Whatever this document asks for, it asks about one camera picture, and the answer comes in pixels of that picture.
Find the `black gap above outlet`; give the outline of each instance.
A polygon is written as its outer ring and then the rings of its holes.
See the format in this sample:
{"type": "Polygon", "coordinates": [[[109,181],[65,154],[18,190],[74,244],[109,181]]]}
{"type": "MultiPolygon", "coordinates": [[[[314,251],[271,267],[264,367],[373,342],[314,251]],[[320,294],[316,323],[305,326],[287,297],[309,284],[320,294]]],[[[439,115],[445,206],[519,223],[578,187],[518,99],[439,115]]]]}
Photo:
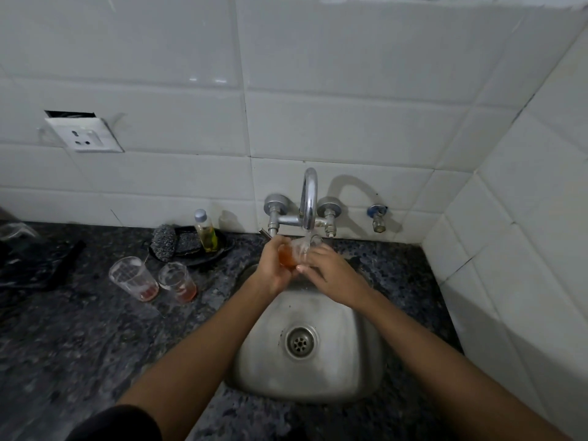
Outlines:
{"type": "Polygon", "coordinates": [[[50,118],[95,118],[94,113],[76,113],[74,111],[49,111],[45,110],[50,118]]]}

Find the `hand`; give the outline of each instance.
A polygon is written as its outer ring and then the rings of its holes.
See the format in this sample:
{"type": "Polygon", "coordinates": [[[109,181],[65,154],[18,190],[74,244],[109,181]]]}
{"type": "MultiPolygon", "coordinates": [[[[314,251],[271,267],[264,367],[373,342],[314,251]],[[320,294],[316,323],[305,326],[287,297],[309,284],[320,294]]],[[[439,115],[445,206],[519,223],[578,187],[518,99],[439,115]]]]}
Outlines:
{"type": "Polygon", "coordinates": [[[312,248],[306,260],[311,266],[320,269],[322,277],[309,266],[297,266],[298,272],[304,274],[323,294],[335,302],[357,309],[362,299],[373,291],[365,279],[326,244],[312,248]]]}
{"type": "Polygon", "coordinates": [[[292,277],[298,274],[296,271],[291,271],[287,267],[282,266],[277,256],[277,248],[289,242],[290,238],[284,237],[283,235],[276,235],[269,240],[261,253],[259,266],[252,275],[258,281],[259,286],[261,288],[268,288],[273,296],[280,294],[287,287],[288,283],[290,283],[292,277]]]}

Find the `sink basin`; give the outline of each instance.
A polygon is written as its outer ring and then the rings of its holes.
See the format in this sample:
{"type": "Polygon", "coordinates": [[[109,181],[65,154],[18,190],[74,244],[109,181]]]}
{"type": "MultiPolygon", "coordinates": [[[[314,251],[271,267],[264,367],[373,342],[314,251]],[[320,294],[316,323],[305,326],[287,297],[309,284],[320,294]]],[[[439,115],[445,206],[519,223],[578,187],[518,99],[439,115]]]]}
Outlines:
{"type": "MultiPolygon", "coordinates": [[[[235,290],[256,267],[243,271],[235,290]]],[[[383,373],[382,340],[373,325],[299,277],[263,312],[225,382],[274,399],[344,403],[373,393],[383,373]]]]}

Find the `clear glass cup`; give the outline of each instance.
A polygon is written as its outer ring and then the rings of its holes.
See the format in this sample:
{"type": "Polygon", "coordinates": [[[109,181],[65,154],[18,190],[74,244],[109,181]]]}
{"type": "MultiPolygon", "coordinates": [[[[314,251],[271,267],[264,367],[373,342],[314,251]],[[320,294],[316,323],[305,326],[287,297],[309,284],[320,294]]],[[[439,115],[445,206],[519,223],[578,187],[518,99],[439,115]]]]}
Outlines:
{"type": "Polygon", "coordinates": [[[25,223],[8,223],[0,226],[0,242],[28,259],[39,255],[37,252],[45,239],[25,223]]]}
{"type": "Polygon", "coordinates": [[[188,303],[198,291],[187,267],[178,262],[168,263],[162,267],[158,280],[161,287],[171,291],[180,303],[188,303]]]}
{"type": "Polygon", "coordinates": [[[323,239],[317,235],[307,235],[302,238],[292,240],[289,244],[283,244],[277,248],[277,255],[280,264],[285,267],[296,267],[306,265],[306,255],[312,247],[319,246],[323,239]]]}
{"type": "Polygon", "coordinates": [[[159,284],[137,257],[118,260],[110,268],[108,278],[141,302],[153,300],[159,292],[159,284]]]}

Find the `dish soap bottle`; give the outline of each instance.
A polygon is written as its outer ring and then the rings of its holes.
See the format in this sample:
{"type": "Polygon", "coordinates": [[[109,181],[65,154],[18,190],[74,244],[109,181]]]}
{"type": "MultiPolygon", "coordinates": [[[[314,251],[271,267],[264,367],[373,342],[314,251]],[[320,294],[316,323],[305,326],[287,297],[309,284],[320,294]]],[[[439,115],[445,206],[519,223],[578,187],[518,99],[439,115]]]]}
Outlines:
{"type": "Polygon", "coordinates": [[[204,209],[198,209],[194,213],[194,219],[196,220],[194,227],[198,232],[204,250],[206,252],[218,251],[219,242],[217,234],[215,233],[215,228],[212,227],[210,218],[206,215],[206,211],[204,209]]]}

